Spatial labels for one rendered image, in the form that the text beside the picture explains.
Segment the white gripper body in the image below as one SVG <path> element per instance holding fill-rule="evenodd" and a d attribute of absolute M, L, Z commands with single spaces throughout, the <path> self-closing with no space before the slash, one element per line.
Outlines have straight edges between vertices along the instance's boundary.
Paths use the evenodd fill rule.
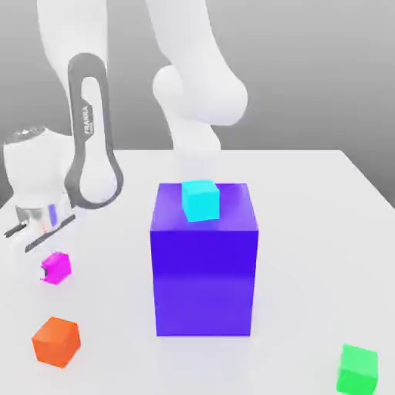
<path fill-rule="evenodd" d="M 76 216 L 71 214 L 57 228 L 44 232 L 30 221 L 11 237 L 11 261 L 27 262 L 44 259 L 54 252 L 70 253 L 76 244 Z"/>

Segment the small magenta cube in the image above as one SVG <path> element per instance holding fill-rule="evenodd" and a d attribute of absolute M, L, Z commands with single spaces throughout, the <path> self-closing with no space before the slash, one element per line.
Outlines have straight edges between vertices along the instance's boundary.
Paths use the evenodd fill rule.
<path fill-rule="evenodd" d="M 71 264 L 66 253 L 54 252 L 44 262 L 48 265 L 46 283 L 58 285 L 71 274 Z"/>

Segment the small orange cube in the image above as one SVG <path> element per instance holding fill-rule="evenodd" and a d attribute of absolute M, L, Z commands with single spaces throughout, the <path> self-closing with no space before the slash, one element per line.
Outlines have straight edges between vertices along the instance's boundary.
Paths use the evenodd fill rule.
<path fill-rule="evenodd" d="M 32 345 L 39 362 L 64 368 L 81 347 L 78 324 L 50 317 L 32 337 Z"/>

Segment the small cyan cube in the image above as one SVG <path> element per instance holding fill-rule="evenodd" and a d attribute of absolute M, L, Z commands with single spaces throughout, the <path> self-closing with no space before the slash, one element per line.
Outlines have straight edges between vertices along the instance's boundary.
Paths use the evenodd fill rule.
<path fill-rule="evenodd" d="M 213 180 L 182 182 L 181 203 L 189 222 L 219 219 L 220 191 Z"/>

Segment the small green cube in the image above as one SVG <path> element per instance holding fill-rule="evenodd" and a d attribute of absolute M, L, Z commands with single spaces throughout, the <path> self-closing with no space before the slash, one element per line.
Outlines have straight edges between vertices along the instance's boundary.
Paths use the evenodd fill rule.
<path fill-rule="evenodd" d="M 345 395 L 373 395 L 378 382 L 378 352 L 343 344 L 336 390 Z"/>

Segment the large blue box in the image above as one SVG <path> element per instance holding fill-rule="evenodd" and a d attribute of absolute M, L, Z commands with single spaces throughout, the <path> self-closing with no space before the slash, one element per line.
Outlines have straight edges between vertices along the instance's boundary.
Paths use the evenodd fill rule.
<path fill-rule="evenodd" d="M 219 184 L 220 218 L 189 222 L 161 183 L 150 226 L 158 336 L 249 336 L 258 223 L 246 184 Z"/>

